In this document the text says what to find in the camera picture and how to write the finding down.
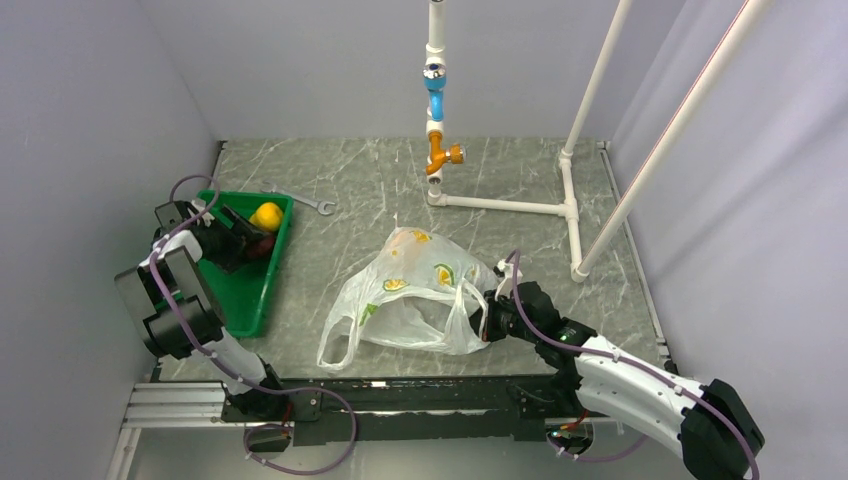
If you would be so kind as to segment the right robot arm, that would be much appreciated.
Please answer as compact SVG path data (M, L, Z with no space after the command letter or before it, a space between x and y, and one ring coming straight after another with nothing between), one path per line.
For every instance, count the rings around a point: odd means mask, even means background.
M469 322L483 340L529 342L555 369L551 401L560 413L587 410L622 422L675 453L696 479L759 478L756 456L765 438L727 382L704 384L625 352L561 315L535 282L476 300Z

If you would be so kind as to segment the white plastic bag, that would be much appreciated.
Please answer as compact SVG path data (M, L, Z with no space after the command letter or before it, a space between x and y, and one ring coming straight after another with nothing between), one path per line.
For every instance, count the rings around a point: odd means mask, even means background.
M498 279L482 260L436 233L392 231L375 258L342 286L317 348L316 364L340 372L362 343L468 355L487 346L471 318L488 310Z

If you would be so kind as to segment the dark red fake fruit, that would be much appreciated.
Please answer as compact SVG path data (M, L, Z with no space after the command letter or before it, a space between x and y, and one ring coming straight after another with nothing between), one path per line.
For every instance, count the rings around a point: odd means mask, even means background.
M259 261L272 255L276 244L275 234L266 234L249 241L244 250L244 255L249 261Z

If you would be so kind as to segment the yellow fake lemon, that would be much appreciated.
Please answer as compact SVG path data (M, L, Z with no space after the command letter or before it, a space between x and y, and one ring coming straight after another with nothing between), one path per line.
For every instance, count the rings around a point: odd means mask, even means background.
M280 230L285 219L284 210L273 202L261 204L249 217L249 222L256 228L276 233Z

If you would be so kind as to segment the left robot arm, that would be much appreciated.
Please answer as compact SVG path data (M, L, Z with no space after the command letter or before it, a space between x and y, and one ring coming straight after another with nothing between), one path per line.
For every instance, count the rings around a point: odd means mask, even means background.
M146 348L157 358L199 356L216 367L229 403L263 420L290 409L274 369L227 330L221 302L199 263L223 274L243 273L271 258L277 232L223 206L219 217L194 202L158 206L150 255L114 278Z

